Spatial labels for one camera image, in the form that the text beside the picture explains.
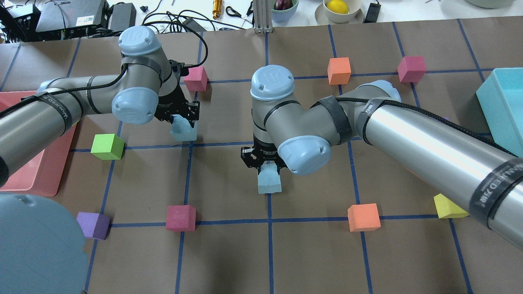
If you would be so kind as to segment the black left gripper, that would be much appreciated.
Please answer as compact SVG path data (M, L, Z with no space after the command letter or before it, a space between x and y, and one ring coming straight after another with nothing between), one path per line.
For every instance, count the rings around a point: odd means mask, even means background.
M177 85L175 89L164 96L159 96L159 102L154 117L159 121L172 123L172 115L181 115L190 122L200 118L200 101L189 102Z

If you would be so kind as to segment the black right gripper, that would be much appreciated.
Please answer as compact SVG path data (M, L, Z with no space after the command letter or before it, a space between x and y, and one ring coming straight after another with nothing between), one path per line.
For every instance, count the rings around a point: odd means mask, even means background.
M273 143L253 141L252 147L241 147L240 157L249 169L256 169L258 174L260 174L262 165L268 161L276 164L278 175L280 175L282 169L288 168L284 160L280 158L276 145Z

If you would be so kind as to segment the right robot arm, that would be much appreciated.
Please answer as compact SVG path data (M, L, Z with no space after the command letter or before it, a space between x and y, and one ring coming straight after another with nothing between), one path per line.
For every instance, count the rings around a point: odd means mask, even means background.
M305 109L295 79L280 65L251 79L253 147L241 158L261 170L308 175L326 165L331 147L358 136L463 208L484 227L522 248L522 158L468 129L404 104L390 82L377 80Z

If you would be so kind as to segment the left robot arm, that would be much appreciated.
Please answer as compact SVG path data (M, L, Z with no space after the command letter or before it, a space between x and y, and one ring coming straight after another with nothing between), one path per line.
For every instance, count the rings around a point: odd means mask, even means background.
M86 115L111 113L142 125L178 117L191 128L200 103L185 99L190 66L169 60L155 32L127 28L118 39L118 75L58 78L1 112L1 185ZM88 272L86 238L63 205L37 195L1 194L2 294L82 294Z

